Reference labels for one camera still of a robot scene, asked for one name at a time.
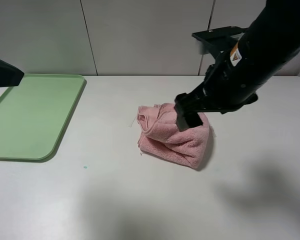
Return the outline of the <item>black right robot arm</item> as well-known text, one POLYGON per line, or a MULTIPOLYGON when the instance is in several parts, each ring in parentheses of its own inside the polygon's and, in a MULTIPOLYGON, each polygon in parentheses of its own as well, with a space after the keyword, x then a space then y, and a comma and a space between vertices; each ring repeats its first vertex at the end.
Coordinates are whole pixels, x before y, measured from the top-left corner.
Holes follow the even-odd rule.
POLYGON ((192 36, 215 62, 199 86, 176 96, 180 131, 201 126, 199 113, 226 114, 258 100, 257 90, 300 52, 300 0, 268 0, 247 28, 227 26, 192 36))

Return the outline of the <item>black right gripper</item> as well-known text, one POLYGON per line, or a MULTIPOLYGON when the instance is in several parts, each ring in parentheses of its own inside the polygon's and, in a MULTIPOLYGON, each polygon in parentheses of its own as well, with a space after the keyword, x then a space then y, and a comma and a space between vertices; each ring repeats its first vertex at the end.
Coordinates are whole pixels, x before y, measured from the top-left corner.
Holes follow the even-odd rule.
POLYGON ((272 76, 265 72, 236 44, 209 66, 203 83, 190 93, 174 99, 176 125, 180 132, 203 125, 198 113, 235 112, 258 100, 257 90, 272 76))

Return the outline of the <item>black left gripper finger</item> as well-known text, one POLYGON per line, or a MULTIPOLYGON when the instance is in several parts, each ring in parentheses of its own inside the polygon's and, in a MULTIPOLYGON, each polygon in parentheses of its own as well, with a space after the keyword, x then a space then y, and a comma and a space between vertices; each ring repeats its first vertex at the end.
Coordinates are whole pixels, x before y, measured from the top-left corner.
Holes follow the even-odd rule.
POLYGON ((0 88, 18 86, 24 75, 20 69, 0 59, 0 88))

